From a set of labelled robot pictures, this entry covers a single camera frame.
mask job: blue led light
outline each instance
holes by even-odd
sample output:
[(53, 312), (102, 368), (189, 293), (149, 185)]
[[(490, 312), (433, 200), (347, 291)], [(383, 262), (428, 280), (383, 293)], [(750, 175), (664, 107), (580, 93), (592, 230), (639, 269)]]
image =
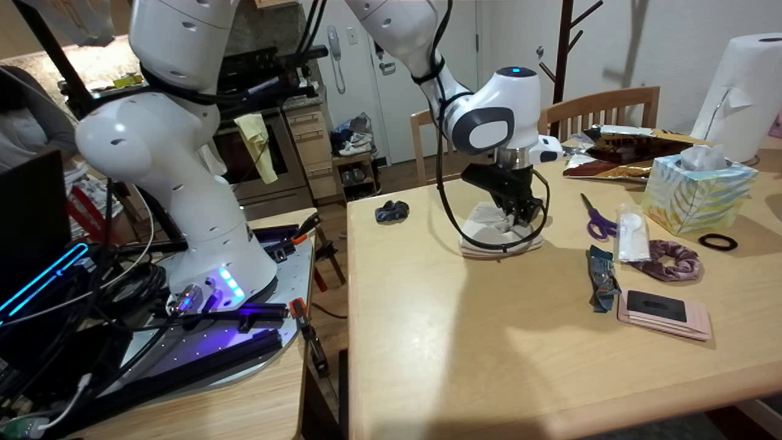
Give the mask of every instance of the blue led light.
[(238, 278), (228, 269), (221, 269), (221, 277), (234, 297), (238, 296), (244, 297), (244, 291), (239, 288)]
[(13, 305), (17, 297), (29, 293), (20, 305), (14, 305), (7, 316), (17, 316), (33, 297), (37, 297), (53, 278), (59, 278), (67, 269), (72, 269), (75, 262), (80, 262), (88, 253), (88, 244), (79, 241), (74, 244), (64, 256), (59, 256), (53, 264), (48, 264), (40, 277), (35, 277), (29, 284), (24, 284), (13, 297), (7, 297), (0, 310)]

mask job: electronic equipment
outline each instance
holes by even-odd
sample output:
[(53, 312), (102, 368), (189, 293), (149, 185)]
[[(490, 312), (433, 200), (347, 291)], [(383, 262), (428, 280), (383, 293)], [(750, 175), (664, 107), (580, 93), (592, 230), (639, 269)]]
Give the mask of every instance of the electronic equipment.
[(0, 301), (53, 264), (72, 241), (64, 159), (45, 152), (0, 173)]

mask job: small white object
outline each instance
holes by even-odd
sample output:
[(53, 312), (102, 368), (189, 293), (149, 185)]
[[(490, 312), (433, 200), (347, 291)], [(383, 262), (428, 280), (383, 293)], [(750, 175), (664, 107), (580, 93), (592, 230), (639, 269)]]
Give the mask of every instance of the small white object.
[[(469, 218), (461, 225), (461, 231), (477, 241), (487, 241), (487, 244), (510, 244), (518, 241), (521, 236), (531, 235), (529, 225), (514, 225), (514, 219), (497, 207), (493, 202), (480, 202), (477, 207), (471, 207)], [(510, 253), (521, 253), (529, 249), (538, 246), (538, 236), (531, 241), (521, 241), (516, 246), (503, 249), (487, 249), (487, 246), (474, 246), (471, 241), (468, 241), (461, 236), (461, 253), (464, 256), (477, 256), (477, 258), (497, 258), (497, 256), (510, 256)]]
[(619, 262), (650, 262), (650, 236), (639, 207), (622, 207), (617, 253)]

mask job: tissue box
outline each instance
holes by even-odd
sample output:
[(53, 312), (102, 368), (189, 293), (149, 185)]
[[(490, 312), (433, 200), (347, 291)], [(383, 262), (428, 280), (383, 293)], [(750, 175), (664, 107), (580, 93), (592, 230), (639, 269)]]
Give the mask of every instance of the tissue box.
[(680, 157), (657, 157), (644, 209), (673, 235), (702, 235), (734, 225), (752, 187), (756, 168), (725, 161), (713, 172), (686, 172)]

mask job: scissors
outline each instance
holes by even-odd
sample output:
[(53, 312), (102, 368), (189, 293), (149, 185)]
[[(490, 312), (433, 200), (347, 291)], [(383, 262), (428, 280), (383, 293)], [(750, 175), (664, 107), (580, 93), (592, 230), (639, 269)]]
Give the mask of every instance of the scissors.
[(581, 192), (581, 200), (586, 206), (586, 213), (589, 213), (589, 223), (586, 223), (586, 231), (593, 236), (593, 239), (608, 239), (617, 235), (617, 223), (611, 223), (608, 218), (603, 218), (593, 206), (592, 200)]

